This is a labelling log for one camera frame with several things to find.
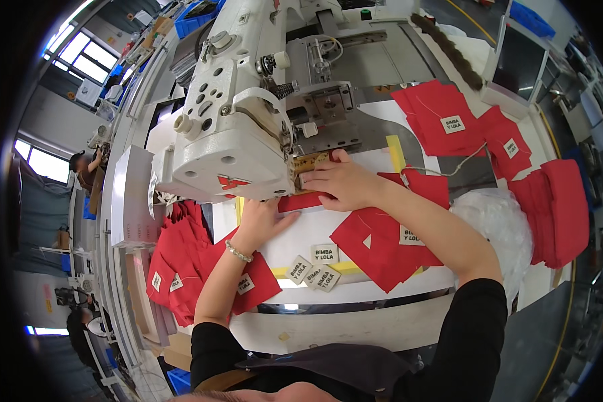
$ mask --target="woman's left hand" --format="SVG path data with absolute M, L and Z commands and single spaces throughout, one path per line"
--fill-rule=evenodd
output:
M 277 221 L 274 218 L 277 204 L 279 204 L 279 198 L 272 198 L 266 202 L 246 199 L 241 225 L 230 241 L 237 251 L 244 255 L 251 255 L 265 242 L 286 230 L 297 220 L 299 212 L 290 213 Z

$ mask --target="screen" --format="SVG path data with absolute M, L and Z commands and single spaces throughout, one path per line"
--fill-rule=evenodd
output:
M 545 49 L 507 25 L 493 82 L 529 101 L 544 56 Z

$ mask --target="bracelet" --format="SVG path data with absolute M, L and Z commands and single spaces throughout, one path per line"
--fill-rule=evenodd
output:
M 253 261 L 253 256 L 251 255 L 250 257 L 246 257 L 245 255 L 241 254 L 240 252 L 238 252 L 231 244 L 230 244 L 230 240 L 226 240 L 225 241 L 225 248 L 227 248 L 231 253 L 233 253 L 234 255 L 236 255 L 237 257 L 239 257 L 239 259 L 246 261 L 246 262 L 252 262 Z

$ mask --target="sewing machine logo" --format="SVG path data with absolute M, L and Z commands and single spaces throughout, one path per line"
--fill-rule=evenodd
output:
M 231 179 L 230 176 L 225 176 L 223 174 L 217 174 L 217 178 L 219 180 L 219 184 L 221 184 L 221 189 L 224 191 L 234 189 L 237 186 L 245 186 L 251 183 L 250 181 L 243 179 Z M 233 196 L 232 194 L 225 194 L 225 197 L 234 198 L 235 196 Z

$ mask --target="worker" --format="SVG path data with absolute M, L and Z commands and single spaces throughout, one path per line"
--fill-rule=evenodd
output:
M 78 154 L 73 154 L 69 158 L 69 170 L 76 173 L 80 186 L 87 190 L 90 194 L 94 186 L 96 178 L 96 170 L 101 164 L 103 151 L 99 148 L 94 154 L 93 160 L 89 162 L 89 158 L 85 156 L 85 151 L 82 150 Z
M 507 320 L 493 247 L 453 213 L 367 171 L 344 150 L 335 150 L 333 157 L 336 161 L 305 174 L 306 189 L 333 196 L 320 196 L 327 210 L 384 210 L 460 280 L 432 364 L 413 374 L 390 350 L 343 343 L 248 359 L 227 322 L 246 265 L 242 256 L 286 230 L 299 213 L 276 221 L 276 199 L 246 200 L 239 230 L 229 242 L 234 253 L 226 248 L 197 301 L 190 366 L 194 391 L 177 401 L 489 401 Z

